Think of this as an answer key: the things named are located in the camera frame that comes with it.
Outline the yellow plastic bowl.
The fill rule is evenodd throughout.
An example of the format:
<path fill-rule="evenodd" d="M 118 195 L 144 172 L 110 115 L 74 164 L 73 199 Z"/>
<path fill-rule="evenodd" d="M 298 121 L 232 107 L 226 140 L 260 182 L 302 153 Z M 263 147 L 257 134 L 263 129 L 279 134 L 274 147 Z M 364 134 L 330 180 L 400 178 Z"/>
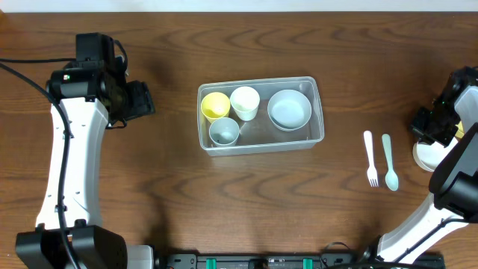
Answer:
<path fill-rule="evenodd" d="M 463 136 L 465 135 L 462 122 L 459 122 L 459 123 L 456 125 L 456 127 L 457 127 L 457 131 L 456 131 L 455 137 L 456 137 L 457 139 L 462 139 Z"/>

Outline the cream plastic bowl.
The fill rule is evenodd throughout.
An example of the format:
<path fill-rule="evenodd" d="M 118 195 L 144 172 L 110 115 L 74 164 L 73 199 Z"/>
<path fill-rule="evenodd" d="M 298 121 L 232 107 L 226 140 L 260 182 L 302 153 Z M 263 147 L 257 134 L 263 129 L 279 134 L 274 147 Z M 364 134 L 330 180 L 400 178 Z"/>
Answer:
<path fill-rule="evenodd" d="M 419 167 L 426 171 L 434 172 L 436 167 L 444 160 L 457 143 L 458 140 L 456 138 L 451 140 L 449 146 L 443 146 L 438 142 L 434 142 L 432 145 L 417 142 L 413 146 L 413 158 Z"/>

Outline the white plastic fork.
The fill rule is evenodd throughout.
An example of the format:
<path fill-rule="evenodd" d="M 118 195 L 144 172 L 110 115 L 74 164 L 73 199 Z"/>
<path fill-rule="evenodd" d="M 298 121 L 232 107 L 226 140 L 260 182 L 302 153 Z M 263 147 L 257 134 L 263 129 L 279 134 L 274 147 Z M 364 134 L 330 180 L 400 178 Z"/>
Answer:
<path fill-rule="evenodd" d="M 369 167 L 367 169 L 367 178 L 371 187 L 378 187 L 378 173 L 375 167 L 374 154 L 373 154 L 373 135 L 371 131 L 364 131 L 363 133 L 364 145 L 367 153 L 367 159 Z"/>

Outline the yellow plastic cup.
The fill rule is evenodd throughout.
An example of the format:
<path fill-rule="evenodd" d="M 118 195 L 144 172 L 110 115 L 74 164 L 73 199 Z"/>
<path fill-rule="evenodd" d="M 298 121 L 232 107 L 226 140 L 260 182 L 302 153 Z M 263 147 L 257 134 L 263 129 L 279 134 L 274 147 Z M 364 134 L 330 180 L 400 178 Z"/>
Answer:
<path fill-rule="evenodd" d="M 231 108 L 229 97 L 221 92 L 213 92 L 206 95 L 200 105 L 202 114 L 209 123 L 228 117 Z"/>

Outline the grey plastic cup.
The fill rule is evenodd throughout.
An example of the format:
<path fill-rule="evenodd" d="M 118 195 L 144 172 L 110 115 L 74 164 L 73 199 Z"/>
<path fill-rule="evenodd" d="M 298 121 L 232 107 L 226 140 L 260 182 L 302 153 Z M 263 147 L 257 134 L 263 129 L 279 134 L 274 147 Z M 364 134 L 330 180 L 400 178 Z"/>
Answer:
<path fill-rule="evenodd" d="M 238 123 L 228 117 L 215 120 L 209 128 L 209 137 L 216 146 L 234 146 L 239 136 Z"/>

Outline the cream plastic cup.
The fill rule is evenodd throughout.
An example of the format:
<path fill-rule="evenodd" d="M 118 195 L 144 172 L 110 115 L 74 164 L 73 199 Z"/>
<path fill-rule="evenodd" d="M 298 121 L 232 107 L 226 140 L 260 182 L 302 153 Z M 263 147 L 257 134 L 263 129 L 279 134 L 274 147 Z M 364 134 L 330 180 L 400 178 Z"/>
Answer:
<path fill-rule="evenodd" d="M 255 118 L 260 101 L 258 92 L 247 86 L 236 88 L 230 96 L 231 106 L 243 121 L 250 121 Z"/>

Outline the grey plastic bowl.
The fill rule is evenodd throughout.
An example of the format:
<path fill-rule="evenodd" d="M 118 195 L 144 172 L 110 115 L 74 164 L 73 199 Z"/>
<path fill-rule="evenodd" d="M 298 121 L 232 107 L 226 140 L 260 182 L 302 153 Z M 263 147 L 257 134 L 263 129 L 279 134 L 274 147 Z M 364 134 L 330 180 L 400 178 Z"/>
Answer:
<path fill-rule="evenodd" d="M 292 132 L 308 123 L 312 107 L 303 93 L 297 90 L 280 90 L 270 98 L 267 113 L 276 128 Z"/>

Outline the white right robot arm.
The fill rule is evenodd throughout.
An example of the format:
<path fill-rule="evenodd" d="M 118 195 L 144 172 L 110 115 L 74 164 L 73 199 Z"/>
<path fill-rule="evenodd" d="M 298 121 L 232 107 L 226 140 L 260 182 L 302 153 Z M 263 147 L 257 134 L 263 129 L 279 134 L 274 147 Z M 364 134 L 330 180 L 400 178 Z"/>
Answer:
<path fill-rule="evenodd" d="M 422 107 L 410 125 L 420 142 L 450 149 L 429 181 L 420 207 L 379 237 L 365 257 L 403 267 L 451 232 L 477 222 L 477 68 L 452 72 L 432 109 Z"/>

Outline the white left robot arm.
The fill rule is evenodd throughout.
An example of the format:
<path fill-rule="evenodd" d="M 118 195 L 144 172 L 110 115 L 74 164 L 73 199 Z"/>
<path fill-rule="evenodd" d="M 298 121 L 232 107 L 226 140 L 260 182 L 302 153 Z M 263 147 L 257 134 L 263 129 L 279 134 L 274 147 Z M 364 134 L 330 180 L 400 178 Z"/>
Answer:
<path fill-rule="evenodd" d="M 153 249 L 105 229 L 99 207 L 104 133 L 153 114 L 152 97 L 145 83 L 127 81 L 119 41 L 79 34 L 75 48 L 44 90 L 52 104 L 49 180 L 35 229 L 17 235 L 16 254 L 28 268 L 153 268 Z"/>

